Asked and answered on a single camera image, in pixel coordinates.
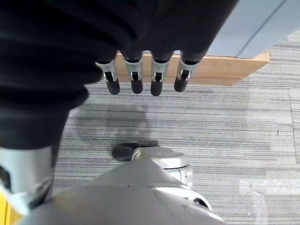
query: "yellow object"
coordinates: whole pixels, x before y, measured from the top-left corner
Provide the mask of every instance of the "yellow object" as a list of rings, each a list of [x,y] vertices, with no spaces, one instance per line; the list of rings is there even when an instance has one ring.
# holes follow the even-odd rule
[[[0,225],[13,225],[21,218],[22,216],[13,210],[0,193]]]

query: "black fabric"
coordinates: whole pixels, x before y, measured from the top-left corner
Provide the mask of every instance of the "black fabric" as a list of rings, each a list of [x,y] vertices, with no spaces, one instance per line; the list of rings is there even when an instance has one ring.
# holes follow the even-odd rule
[[[3,0],[0,2],[0,146],[57,149],[84,84],[119,50],[157,62],[174,50],[204,55],[237,0]],[[108,82],[112,94],[119,82]],[[162,83],[154,82],[158,96]]]

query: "wooden baseboard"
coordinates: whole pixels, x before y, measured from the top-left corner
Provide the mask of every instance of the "wooden baseboard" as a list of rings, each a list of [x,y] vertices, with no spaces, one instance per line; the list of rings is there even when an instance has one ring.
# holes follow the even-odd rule
[[[174,84],[180,55],[174,54],[170,60],[164,83]],[[151,83],[151,54],[143,55],[143,83]],[[193,73],[190,85],[222,85],[231,86],[249,74],[257,71],[270,60],[269,52],[265,51],[253,59],[237,59],[234,57],[205,56]],[[119,82],[129,83],[129,75],[125,61],[120,53],[115,59]]]

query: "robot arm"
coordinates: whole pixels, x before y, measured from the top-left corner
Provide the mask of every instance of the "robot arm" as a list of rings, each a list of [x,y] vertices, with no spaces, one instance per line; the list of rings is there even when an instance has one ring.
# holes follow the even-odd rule
[[[43,202],[69,110],[104,77],[120,91],[113,59],[143,90],[142,52],[152,59],[151,93],[162,92],[174,50],[184,91],[236,0],[2,1],[0,3],[0,190],[26,214]]]

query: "striped carpet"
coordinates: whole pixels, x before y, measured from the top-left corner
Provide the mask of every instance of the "striped carpet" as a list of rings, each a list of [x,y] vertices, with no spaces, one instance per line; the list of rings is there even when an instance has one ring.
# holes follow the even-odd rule
[[[232,225],[300,224],[300,30],[270,50],[271,62],[233,87],[189,86],[160,97],[145,85],[117,96],[104,83],[71,111],[53,192],[119,165],[118,143],[158,143],[184,152],[194,189]]]

